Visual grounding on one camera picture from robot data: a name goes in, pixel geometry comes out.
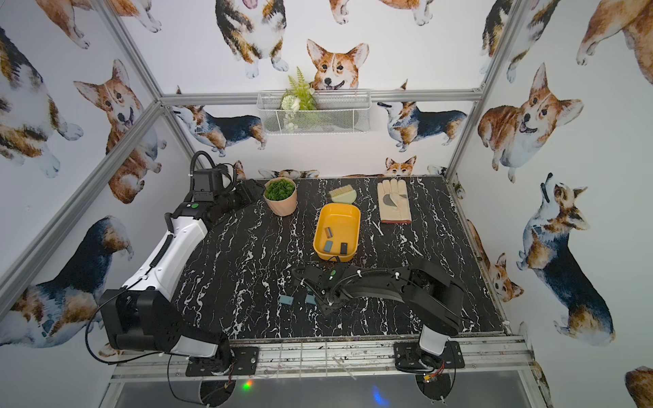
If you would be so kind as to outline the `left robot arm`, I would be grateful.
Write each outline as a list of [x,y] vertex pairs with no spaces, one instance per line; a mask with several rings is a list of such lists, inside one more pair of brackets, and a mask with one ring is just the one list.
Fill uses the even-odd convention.
[[182,272],[209,230],[237,211],[257,202],[263,192],[255,180],[237,181],[223,195],[207,193],[202,200],[188,194],[165,215],[167,232],[157,247],[119,289],[107,289],[98,309],[109,345],[117,351],[146,351],[205,360],[216,372],[236,363],[222,331],[192,326],[173,305]]

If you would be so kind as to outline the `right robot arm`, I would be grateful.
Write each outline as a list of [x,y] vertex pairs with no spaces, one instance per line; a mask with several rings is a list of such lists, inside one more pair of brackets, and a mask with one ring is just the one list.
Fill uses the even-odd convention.
[[405,304],[423,324],[418,345],[428,355],[441,357],[450,338],[464,328],[465,285],[427,260],[395,268],[336,263],[322,270],[305,265],[291,268],[291,275],[313,293],[325,316],[365,297]]

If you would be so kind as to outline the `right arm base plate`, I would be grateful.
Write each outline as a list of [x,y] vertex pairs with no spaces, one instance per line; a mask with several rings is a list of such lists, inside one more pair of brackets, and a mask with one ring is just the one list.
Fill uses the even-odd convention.
[[441,368],[462,369],[464,357],[459,342],[448,341],[441,355],[422,350],[417,342],[393,344],[393,359],[396,370],[420,374],[435,373]]

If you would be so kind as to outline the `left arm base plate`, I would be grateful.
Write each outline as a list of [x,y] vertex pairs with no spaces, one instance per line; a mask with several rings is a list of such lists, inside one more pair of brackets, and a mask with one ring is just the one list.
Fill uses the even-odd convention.
[[236,347],[226,353],[220,350],[211,358],[190,357],[185,375],[187,377],[251,376],[258,365],[258,347]]

